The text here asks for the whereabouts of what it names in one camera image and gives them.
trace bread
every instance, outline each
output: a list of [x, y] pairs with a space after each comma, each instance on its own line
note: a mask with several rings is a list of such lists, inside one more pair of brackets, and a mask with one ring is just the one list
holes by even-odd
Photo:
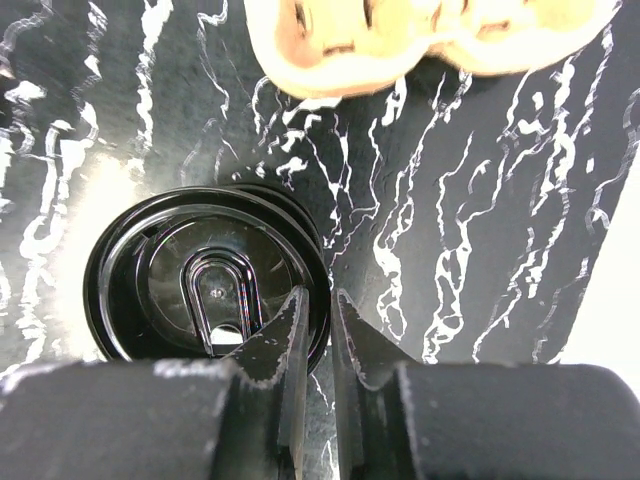
[[244, 0], [251, 43], [298, 98], [371, 93], [424, 55], [477, 75], [539, 69], [588, 44], [617, 0]]

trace black lid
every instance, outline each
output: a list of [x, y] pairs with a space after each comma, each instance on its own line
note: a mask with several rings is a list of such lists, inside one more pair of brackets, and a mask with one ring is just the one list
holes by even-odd
[[85, 272], [85, 310], [109, 358], [220, 357], [309, 290], [309, 371], [329, 337], [330, 292], [308, 212], [264, 186], [184, 188], [118, 217]]

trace marble pattern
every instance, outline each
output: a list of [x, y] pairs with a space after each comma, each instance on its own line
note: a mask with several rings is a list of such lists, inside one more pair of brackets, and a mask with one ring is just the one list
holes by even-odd
[[[331, 279], [409, 354], [556, 362], [638, 147], [637, 2], [539, 72], [425, 59], [375, 95], [296, 101], [241, 2], [0, 6], [0, 370], [99, 357], [82, 274], [102, 229], [181, 185], [281, 183]], [[305, 478], [337, 478], [330, 356], [310, 378]]]

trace table surface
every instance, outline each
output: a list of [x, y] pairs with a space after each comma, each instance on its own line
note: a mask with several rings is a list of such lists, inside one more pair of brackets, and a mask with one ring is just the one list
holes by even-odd
[[[334, 284], [415, 358], [561, 360], [636, 156], [639, 16], [626, 2], [539, 72], [425, 59], [375, 95], [300, 102], [264, 76], [240, 1], [3, 0], [0, 371], [99, 358], [81, 283], [102, 230], [240, 180], [310, 209]], [[308, 397], [305, 478], [335, 477], [328, 355]]]

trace black plastic cup lid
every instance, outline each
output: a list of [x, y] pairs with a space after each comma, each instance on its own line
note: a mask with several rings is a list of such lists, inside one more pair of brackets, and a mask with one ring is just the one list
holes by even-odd
[[308, 212], [257, 185], [184, 188], [135, 205], [89, 258], [85, 311], [108, 358], [217, 358], [309, 291], [309, 371], [329, 338], [330, 289]]

